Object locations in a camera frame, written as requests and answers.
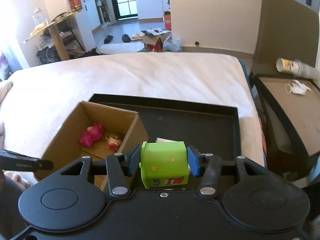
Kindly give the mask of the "brown-haired doll figurine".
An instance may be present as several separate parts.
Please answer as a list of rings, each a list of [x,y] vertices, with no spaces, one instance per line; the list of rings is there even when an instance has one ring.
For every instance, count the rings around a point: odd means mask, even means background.
[[[123,135],[117,132],[114,132],[114,133],[106,132],[105,139],[106,139],[108,149],[113,152],[118,152],[123,142]]]

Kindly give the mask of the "green toy house box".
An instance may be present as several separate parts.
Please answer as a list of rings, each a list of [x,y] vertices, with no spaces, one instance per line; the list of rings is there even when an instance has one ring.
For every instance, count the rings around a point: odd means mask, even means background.
[[[184,142],[143,142],[140,170],[142,182],[147,189],[187,184],[189,167]]]

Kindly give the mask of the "red plush figurine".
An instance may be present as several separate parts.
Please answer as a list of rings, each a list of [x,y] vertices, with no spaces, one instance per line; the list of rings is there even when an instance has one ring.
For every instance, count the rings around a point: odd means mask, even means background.
[[[93,142],[100,140],[103,137],[104,128],[100,124],[93,124],[87,128],[87,130],[82,134],[79,142],[85,147],[91,147]]]

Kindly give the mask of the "brown cardboard box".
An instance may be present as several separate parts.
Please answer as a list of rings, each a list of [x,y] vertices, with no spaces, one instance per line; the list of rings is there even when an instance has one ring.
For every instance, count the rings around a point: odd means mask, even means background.
[[[148,140],[137,112],[82,101],[77,104],[47,147],[43,160],[53,163],[51,170],[38,170],[41,180],[85,155],[93,161],[115,153],[127,153]]]

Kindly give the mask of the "black shallow tray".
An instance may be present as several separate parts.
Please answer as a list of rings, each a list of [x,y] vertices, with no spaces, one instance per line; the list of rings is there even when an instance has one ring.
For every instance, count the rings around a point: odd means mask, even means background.
[[[138,112],[150,142],[183,141],[200,153],[220,156],[223,176],[236,175],[235,159],[241,153],[236,107],[108,94],[94,94],[90,102]]]

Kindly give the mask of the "pinkish white bed blanket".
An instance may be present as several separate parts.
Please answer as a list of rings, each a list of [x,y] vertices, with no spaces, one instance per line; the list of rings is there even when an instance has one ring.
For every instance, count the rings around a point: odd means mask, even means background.
[[[57,171],[79,157],[112,154],[105,139],[80,143],[91,126],[120,134],[120,152],[152,138],[141,114],[91,103],[94,94],[235,107],[242,155],[265,163],[244,69],[236,57],[209,53],[99,55],[16,71],[1,82],[1,148],[49,160]]]

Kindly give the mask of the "white face mask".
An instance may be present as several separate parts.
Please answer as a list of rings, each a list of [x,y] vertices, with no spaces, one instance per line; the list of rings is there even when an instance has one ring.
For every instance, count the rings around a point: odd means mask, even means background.
[[[307,92],[312,92],[310,87],[303,83],[300,83],[298,80],[292,80],[290,83],[285,84],[284,88],[287,94],[304,96]]]

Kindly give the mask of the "black slipper left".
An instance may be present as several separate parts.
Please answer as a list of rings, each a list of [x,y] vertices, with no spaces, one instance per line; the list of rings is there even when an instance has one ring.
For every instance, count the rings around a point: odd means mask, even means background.
[[[113,40],[113,36],[107,35],[104,39],[104,44],[109,44],[110,42],[112,42],[112,40]]]

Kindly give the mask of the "black slipper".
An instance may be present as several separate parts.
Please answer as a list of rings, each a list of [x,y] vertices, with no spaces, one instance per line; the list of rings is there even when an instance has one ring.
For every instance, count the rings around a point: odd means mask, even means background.
[[[110,42],[112,42],[112,40],[113,40],[113,36],[107,35],[104,39],[104,44],[109,44]]]
[[[129,35],[127,35],[127,34],[123,34],[122,37],[121,37],[121,39],[122,39],[122,41],[123,41],[124,43],[129,43],[129,42],[131,42],[131,37],[129,37]]]

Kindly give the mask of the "black slipper right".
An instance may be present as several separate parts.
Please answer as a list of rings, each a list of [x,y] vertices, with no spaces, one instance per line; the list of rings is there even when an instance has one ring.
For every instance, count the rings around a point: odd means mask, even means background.
[[[129,42],[131,42],[131,37],[129,37],[129,35],[127,35],[127,34],[123,34],[122,37],[121,37],[121,39],[122,39],[122,41],[123,41],[124,43],[129,43]]]

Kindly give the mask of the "paper cup on side table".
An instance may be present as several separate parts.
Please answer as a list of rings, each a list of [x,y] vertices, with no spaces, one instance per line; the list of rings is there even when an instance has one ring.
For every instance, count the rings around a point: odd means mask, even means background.
[[[309,67],[299,60],[287,60],[279,58],[276,61],[276,69],[280,73],[291,74],[297,77],[310,77]]]

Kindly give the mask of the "yellow slipper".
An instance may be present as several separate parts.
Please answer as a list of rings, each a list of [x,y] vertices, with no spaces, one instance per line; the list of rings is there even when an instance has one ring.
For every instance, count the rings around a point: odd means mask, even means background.
[[[142,40],[144,36],[146,36],[144,33],[140,33],[139,40]]]
[[[140,39],[140,34],[135,33],[131,37],[131,41],[138,41]]]

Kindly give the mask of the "open cardboard box on floor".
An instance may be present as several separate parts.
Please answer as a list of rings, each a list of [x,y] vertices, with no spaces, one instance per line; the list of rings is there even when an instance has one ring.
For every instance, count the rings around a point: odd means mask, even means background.
[[[171,31],[163,28],[144,30],[142,33],[144,34],[142,37],[144,47],[151,52],[162,52],[164,41],[171,36]]]

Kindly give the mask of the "large brown cardboard sheet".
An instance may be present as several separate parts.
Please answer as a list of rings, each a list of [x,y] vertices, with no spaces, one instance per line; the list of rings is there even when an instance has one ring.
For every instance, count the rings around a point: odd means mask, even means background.
[[[299,60],[318,73],[319,14],[294,0],[262,0],[252,72],[278,75],[279,58]]]

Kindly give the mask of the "red tin can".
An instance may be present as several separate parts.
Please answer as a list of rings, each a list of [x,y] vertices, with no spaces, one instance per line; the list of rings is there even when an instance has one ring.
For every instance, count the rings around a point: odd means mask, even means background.
[[[67,0],[71,12],[82,10],[81,0]]]

